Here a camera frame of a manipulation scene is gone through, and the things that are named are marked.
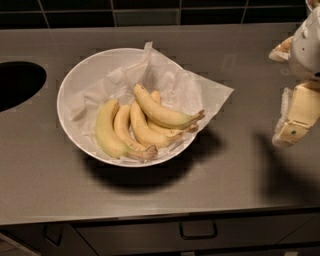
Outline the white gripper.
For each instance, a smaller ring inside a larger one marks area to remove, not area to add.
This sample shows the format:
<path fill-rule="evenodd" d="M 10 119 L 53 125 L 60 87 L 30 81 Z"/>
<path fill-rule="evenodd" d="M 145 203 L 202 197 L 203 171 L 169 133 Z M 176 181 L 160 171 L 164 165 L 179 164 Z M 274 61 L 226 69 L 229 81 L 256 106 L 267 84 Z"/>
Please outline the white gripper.
<path fill-rule="evenodd" d="M 273 61 L 287 61 L 300 79 L 320 80 L 320 7 L 316 7 L 296 30 L 269 54 Z M 289 147 L 299 142 L 320 118 L 320 83 L 308 81 L 293 90 L 285 88 L 281 99 L 281 118 L 272 143 Z"/>

